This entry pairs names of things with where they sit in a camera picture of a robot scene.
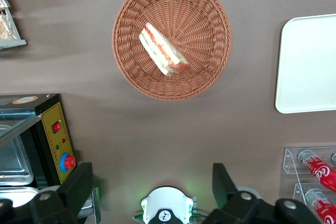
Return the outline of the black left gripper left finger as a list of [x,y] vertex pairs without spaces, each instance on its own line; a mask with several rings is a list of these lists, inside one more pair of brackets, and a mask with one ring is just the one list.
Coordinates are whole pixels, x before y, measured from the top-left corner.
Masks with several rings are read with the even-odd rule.
[[93,189],[91,163],[81,163],[56,190],[47,188],[30,202],[34,223],[77,223]]

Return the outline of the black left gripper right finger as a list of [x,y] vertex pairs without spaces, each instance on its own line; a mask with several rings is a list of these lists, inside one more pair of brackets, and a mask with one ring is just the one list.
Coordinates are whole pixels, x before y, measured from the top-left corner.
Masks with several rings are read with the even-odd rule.
[[249,188],[239,190],[225,166],[214,163],[212,191],[217,204],[203,223],[275,223],[275,208]]

